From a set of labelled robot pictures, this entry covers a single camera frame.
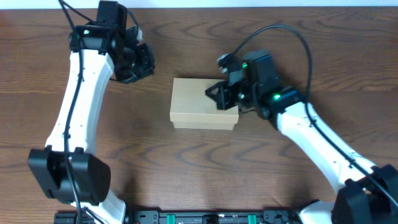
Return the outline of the brown cardboard box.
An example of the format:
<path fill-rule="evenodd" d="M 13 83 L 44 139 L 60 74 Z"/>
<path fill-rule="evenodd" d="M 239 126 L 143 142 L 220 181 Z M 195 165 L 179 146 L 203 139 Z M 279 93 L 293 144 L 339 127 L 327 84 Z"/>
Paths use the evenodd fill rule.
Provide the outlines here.
<path fill-rule="evenodd" d="M 174 78 L 170 121 L 176 129 L 232 130 L 238 123 L 238 107 L 218 110 L 205 90 L 217 79 Z"/>

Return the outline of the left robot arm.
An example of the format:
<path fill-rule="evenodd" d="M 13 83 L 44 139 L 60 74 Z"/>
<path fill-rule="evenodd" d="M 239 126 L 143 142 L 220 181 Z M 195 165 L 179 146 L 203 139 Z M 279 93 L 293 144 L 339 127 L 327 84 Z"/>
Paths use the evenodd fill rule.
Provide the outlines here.
<path fill-rule="evenodd" d="M 96 130 L 110 80 L 134 83 L 152 75 L 154 56 L 138 26 L 92 23 L 70 36 L 70 73 L 55 126 L 28 166 L 47 198 L 75 207 L 55 223 L 132 223 L 110 188 L 111 169 L 96 156 Z"/>

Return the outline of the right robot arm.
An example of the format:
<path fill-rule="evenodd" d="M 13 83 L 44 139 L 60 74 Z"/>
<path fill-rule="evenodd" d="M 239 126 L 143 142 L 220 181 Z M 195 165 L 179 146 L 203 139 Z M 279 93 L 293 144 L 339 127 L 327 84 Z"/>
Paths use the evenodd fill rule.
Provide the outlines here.
<path fill-rule="evenodd" d="M 242 59 L 224 54 L 217 63 L 228 78 L 205 91 L 216 107 L 254 109 L 301 148 L 336 193 L 334 202 L 286 212 L 289 223 L 397 223 L 397 170 L 378 167 L 345 143 L 300 91 L 282 83 L 267 51 Z"/>

